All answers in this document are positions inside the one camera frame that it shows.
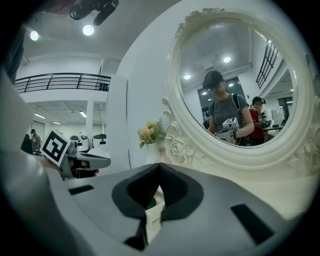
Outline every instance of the black rectangular slot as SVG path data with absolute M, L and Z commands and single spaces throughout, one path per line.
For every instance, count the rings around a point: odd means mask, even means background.
M 269 239 L 274 232 L 245 204 L 231 207 L 232 212 L 257 245 Z
M 89 190 L 93 190 L 94 187 L 91 185 L 84 185 L 84 186 L 79 186 L 79 187 L 75 187 L 75 188 L 70 188 L 69 192 L 71 194 L 71 196 L 82 193 L 82 192 L 86 192 Z

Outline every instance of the woman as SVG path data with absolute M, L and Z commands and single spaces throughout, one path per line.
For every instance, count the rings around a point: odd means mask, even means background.
M 212 134 L 218 133 L 223 129 L 222 124 L 227 119 L 236 118 L 239 123 L 239 130 L 235 133 L 232 143 L 235 144 L 236 139 L 238 139 L 237 145 L 246 146 L 246 139 L 239 138 L 248 136 L 255 129 L 246 100 L 241 95 L 235 95 L 234 97 L 227 93 L 226 82 L 216 70 L 206 74 L 203 88 L 208 89 L 216 97 L 216 100 L 209 106 L 208 131 Z

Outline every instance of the mirror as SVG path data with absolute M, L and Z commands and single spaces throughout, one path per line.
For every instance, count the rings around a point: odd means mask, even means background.
M 180 92 L 195 120 L 238 146 L 263 145 L 294 114 L 288 65 L 273 42 L 237 23 L 217 23 L 181 49 Z

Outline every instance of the ceiling light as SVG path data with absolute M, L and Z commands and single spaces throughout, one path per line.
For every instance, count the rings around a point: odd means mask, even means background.
M 224 63 L 228 63 L 229 61 L 231 61 L 231 57 L 225 57 L 224 59 L 223 59 L 223 62 Z
M 83 111 L 80 111 L 80 114 L 81 114 L 84 118 L 87 117 L 87 115 L 86 115 Z
M 91 36 L 94 32 L 95 29 L 93 26 L 91 25 L 85 25 L 82 29 L 82 32 L 86 35 L 86 36 Z
M 44 116 L 42 116 L 42 115 L 39 115 L 39 114 L 37 114 L 37 113 L 34 113 L 37 117 L 40 117 L 40 118 L 43 118 L 43 119 L 46 119 Z
M 37 31 L 31 31 L 30 33 L 30 38 L 33 41 L 37 41 L 39 39 L 39 34 Z

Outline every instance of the gray t-shirt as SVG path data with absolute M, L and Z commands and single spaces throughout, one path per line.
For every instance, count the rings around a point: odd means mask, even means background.
M 238 102 L 241 109 L 248 106 L 245 98 L 241 95 L 238 95 Z M 237 107 L 232 99 L 232 94 L 229 94 L 228 98 L 224 100 L 212 102 L 209 106 L 209 115 L 214 117 L 216 132 L 220 132 L 223 129 L 222 124 L 229 118 L 236 118 L 239 122 L 239 128 L 244 127 L 244 120 L 242 115 L 237 111 Z

